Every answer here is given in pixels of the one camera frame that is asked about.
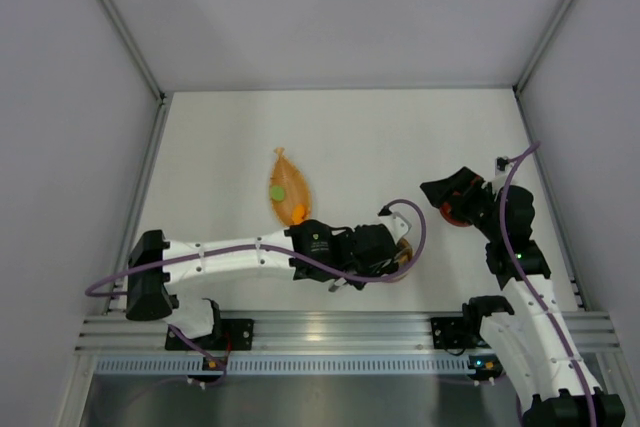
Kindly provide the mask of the red round lid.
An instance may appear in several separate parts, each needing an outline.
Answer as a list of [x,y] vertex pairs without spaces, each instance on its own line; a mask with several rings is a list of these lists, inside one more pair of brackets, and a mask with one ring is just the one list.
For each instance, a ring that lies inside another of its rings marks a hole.
[[471,223],[465,221],[465,220],[460,220],[459,218],[455,217],[452,213],[452,207],[450,206],[449,203],[443,203],[440,207],[439,207],[439,212],[441,214],[441,216],[443,217],[443,219],[448,222],[449,224],[455,226],[455,227],[461,227],[461,228],[466,228],[466,227],[470,227]]

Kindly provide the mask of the orange food chunk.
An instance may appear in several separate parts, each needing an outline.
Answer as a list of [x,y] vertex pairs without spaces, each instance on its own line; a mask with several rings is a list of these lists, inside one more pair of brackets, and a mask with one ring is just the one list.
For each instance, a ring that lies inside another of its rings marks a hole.
[[306,220],[307,209],[304,204],[298,204],[291,213],[291,222],[293,225],[299,225]]

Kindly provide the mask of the green round food piece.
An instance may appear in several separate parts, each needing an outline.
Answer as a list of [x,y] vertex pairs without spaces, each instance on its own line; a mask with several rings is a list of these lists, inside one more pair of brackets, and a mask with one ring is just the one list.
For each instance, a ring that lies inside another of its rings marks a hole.
[[280,185],[272,185],[269,189],[269,195],[273,201],[282,202],[285,199],[286,193]]

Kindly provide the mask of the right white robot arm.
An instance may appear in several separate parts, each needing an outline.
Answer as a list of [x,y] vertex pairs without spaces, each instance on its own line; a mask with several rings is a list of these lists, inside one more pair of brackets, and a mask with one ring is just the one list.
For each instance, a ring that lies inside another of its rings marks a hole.
[[467,167],[424,182],[430,205],[452,225],[486,238],[497,296],[462,307],[466,336],[488,345],[517,393],[524,426],[620,426],[626,411],[585,365],[559,309],[551,269],[532,237],[534,196],[485,181]]

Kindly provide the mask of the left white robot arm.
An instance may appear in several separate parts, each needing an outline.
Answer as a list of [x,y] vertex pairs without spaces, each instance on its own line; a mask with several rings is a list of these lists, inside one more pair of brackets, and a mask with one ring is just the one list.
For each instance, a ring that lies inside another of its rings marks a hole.
[[125,317],[165,321],[189,339],[218,334],[215,285],[279,278],[350,285],[397,273],[409,259],[410,223],[398,214],[354,228],[307,220],[275,233],[226,242],[172,241],[161,230],[142,234],[129,255]]

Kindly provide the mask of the round steel lunch box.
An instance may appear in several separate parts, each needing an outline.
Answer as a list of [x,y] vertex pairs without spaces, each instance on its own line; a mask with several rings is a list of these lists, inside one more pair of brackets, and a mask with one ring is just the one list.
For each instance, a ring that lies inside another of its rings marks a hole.
[[[387,270],[386,267],[387,267],[389,261],[393,258],[393,256],[395,255],[395,253],[398,250],[398,248],[396,247],[397,244],[409,244],[410,245],[410,261],[402,269],[399,269],[399,270]],[[397,244],[395,244],[393,249],[388,249],[385,252],[385,263],[380,268],[380,273],[382,274],[382,282],[383,283],[395,283],[395,282],[399,282],[400,280],[402,280],[407,275],[408,265],[410,264],[410,262],[412,261],[412,259],[414,257],[413,247],[411,246],[411,244],[410,244],[410,242],[408,240],[403,238]]]

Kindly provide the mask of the orange leaf-shaped plate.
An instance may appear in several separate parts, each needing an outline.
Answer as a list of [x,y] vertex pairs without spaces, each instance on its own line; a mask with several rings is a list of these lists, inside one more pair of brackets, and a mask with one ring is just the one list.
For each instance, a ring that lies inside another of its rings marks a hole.
[[313,199],[306,178],[285,155],[285,149],[283,147],[276,148],[274,154],[276,155],[276,159],[271,170],[268,195],[272,185],[280,185],[286,193],[285,199],[282,202],[273,201],[269,195],[271,208],[276,218],[285,227],[293,226],[291,213],[296,205],[304,204],[307,209],[306,220],[309,220],[312,214]]

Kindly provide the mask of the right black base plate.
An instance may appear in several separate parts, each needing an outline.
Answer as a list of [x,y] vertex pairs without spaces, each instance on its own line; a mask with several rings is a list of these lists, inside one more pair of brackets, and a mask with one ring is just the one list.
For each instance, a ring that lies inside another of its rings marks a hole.
[[430,319],[433,345],[453,355],[476,348],[481,340],[474,326],[463,317],[440,316]]

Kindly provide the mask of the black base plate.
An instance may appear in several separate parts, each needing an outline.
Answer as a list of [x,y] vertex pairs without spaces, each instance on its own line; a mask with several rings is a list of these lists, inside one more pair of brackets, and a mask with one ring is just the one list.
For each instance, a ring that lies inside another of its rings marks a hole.
[[207,351],[251,351],[254,320],[250,318],[222,319],[208,335],[194,338],[193,344]]
[[474,326],[463,317],[440,316],[430,319],[433,345],[453,355],[476,348],[481,340]]

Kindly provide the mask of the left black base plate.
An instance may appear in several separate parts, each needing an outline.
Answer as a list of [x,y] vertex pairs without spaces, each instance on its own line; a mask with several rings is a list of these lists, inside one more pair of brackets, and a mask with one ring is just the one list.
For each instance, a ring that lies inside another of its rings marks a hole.
[[194,338],[193,344],[207,351],[251,351],[254,320],[250,318],[222,319],[208,335]]

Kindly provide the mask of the aluminium front rail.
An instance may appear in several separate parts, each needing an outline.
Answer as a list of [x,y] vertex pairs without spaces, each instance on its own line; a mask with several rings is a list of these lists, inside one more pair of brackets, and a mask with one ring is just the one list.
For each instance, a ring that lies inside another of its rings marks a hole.
[[[224,319],[253,321],[252,350],[259,353],[427,353],[441,335],[426,312],[229,311]],[[119,312],[90,316],[75,341],[77,353],[160,353],[162,321],[131,322]]]

